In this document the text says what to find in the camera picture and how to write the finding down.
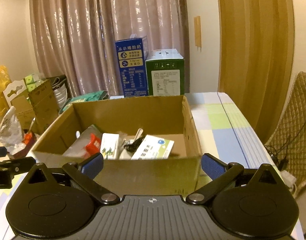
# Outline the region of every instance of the medicine box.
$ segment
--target medicine box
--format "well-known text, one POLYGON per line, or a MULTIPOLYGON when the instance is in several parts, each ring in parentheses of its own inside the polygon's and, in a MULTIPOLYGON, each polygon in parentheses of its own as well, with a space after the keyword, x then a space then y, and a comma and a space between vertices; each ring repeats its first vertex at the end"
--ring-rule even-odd
POLYGON ((150 51, 145 64, 150 96, 184 94, 184 58, 176 49, 150 51))
POLYGON ((173 145, 174 141, 152 135, 146 135, 131 159, 167 159, 173 145))
POLYGON ((149 54, 147 36, 116 41, 118 67, 125 97, 147 96, 145 60, 149 54))

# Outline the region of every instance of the curtain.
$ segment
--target curtain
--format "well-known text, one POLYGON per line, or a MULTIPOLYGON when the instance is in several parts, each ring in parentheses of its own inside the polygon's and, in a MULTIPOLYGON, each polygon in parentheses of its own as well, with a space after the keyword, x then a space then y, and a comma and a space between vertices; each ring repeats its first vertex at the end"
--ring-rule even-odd
POLYGON ((184 56, 189 52, 183 38, 185 34, 188 38, 185 3, 30 0, 38 68, 45 76, 65 74, 73 96, 98 90, 122 94, 115 40, 129 38, 132 33, 148 35, 150 49, 177 48, 184 56))
POLYGON ((294 52, 292 0, 219 0, 219 91, 265 143, 286 99, 294 52))
POLYGON ((149 50, 175 48, 185 59, 189 92, 189 35, 186 0, 111 0, 116 40, 148 36, 149 50))

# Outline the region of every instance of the cardboard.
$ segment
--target cardboard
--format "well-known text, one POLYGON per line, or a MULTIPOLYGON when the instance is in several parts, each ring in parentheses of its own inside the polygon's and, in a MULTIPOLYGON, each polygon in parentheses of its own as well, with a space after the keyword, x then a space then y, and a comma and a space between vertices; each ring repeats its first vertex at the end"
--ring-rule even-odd
POLYGON ((145 65, 150 96, 184 94, 184 58, 176 49, 150 51, 145 65))
POLYGON ((62 154, 75 140, 75 132, 91 124, 102 132, 144 133, 173 140, 168 159, 104 160, 94 179, 119 196, 187 194, 195 190, 202 156, 192 113, 185 96, 133 97, 75 103, 61 114, 32 148, 40 162, 61 167, 81 158, 62 154))
POLYGON ((147 36, 116 41, 118 68, 125 97, 147 96, 145 60, 149 54, 147 36))
POLYGON ((37 134, 42 134, 59 115, 59 107, 49 80, 31 92, 25 90, 17 95, 11 104, 16 108, 15 113, 22 129, 28 130, 33 118, 36 118, 32 130, 37 134))

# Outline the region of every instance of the wall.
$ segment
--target wall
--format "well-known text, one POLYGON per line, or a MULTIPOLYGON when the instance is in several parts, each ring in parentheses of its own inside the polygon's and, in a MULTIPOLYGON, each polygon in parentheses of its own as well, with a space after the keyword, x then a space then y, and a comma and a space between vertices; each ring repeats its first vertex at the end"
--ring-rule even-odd
POLYGON ((293 7, 295 20, 294 58, 283 112, 287 106, 297 73, 300 71, 306 72, 306 0, 293 0, 293 7))
POLYGON ((37 69, 28 15, 29 0, 0 0, 0 65, 8 68, 11 80, 37 69))
POLYGON ((190 91, 217 91, 219 73, 218 0, 186 0, 190 39, 190 91), (202 50, 195 46, 194 17, 200 16, 202 50))

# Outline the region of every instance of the green box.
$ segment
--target green box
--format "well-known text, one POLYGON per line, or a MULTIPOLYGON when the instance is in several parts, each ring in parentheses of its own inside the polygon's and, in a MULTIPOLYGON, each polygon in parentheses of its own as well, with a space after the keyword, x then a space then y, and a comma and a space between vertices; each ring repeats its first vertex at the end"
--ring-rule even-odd
POLYGON ((149 96, 184 94, 184 58, 176 49, 151 51, 145 65, 149 96))

